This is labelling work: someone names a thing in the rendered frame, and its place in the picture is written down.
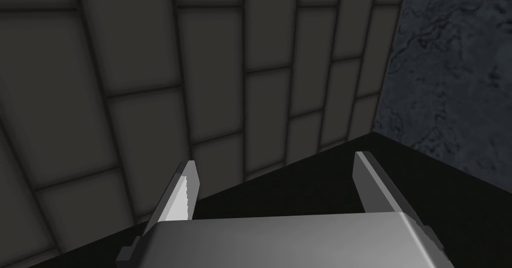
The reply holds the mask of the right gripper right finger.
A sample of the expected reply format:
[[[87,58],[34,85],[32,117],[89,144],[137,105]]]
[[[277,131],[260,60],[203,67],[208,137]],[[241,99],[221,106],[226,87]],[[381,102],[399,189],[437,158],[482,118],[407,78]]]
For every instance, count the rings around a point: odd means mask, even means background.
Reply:
[[[424,225],[372,153],[355,152],[351,176],[366,213],[402,212],[420,227]]]

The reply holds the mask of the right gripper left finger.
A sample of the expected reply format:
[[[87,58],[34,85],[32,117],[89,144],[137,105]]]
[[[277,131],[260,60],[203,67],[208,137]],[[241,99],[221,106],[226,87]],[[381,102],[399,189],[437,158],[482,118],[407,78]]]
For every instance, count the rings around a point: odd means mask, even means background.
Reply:
[[[144,234],[163,221],[184,221],[193,218],[200,180],[195,161],[183,161],[177,167],[161,199],[153,211]]]

